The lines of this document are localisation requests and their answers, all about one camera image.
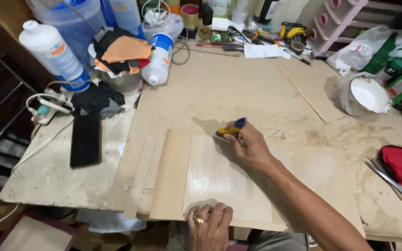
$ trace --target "finger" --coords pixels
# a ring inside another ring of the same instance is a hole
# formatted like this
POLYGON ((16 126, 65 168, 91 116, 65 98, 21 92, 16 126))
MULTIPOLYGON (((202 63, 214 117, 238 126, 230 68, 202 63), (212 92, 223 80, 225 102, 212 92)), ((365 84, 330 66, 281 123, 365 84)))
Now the finger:
POLYGON ((234 124, 235 124, 235 121, 229 121, 229 122, 227 123, 226 127, 224 127, 224 129, 227 130, 227 129, 231 128, 234 124))
POLYGON ((197 217, 201 220, 204 220, 204 222, 207 220, 207 214, 209 212, 212 212, 212 209, 214 209, 211 205, 205 204, 199 211, 197 217))
POLYGON ((223 212, 223 216, 221 218, 220 223, 218 224, 219 229, 228 229, 229 225, 231 224, 232 221, 232 215, 234 213, 234 210, 231 207, 226 207, 223 212))
POLYGON ((224 203, 217 203, 212 210, 212 213, 210 214, 209 221, 207 224, 214 229, 218 227, 218 224, 220 223, 221 217, 223 216, 223 210, 226 208, 226 204, 224 203))
POLYGON ((243 153, 243 148, 240 144, 240 141, 238 141, 238 139, 232 134, 224 134, 223 137, 229 140, 231 144, 234 146, 235 154, 237 156, 241 156, 243 153))
POLYGON ((187 224, 190 230, 195 228, 195 214, 198 212, 200 206, 196 205, 188 211, 187 214, 187 224))

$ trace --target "smartphone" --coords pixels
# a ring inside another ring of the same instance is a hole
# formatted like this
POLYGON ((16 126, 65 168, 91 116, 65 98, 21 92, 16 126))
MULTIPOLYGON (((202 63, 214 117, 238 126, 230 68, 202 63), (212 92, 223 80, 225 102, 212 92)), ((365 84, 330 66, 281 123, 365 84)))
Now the smartphone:
POLYGON ((74 118, 70 144, 71 168, 84 168, 102 162, 101 122, 100 113, 74 118))

